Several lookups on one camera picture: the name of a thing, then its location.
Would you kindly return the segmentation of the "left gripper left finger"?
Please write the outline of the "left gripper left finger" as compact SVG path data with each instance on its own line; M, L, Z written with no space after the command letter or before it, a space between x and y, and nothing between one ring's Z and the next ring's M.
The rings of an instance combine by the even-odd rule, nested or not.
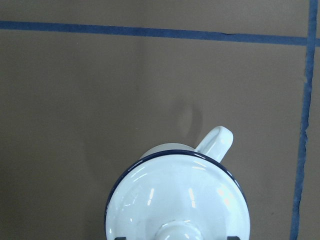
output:
M129 240L129 238L127 236L118 236L115 240Z

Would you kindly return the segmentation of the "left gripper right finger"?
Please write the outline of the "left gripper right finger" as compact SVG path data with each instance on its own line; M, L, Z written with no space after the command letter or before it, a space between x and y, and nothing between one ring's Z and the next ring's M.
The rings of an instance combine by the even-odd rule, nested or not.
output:
M238 236L227 236L226 240L238 240Z

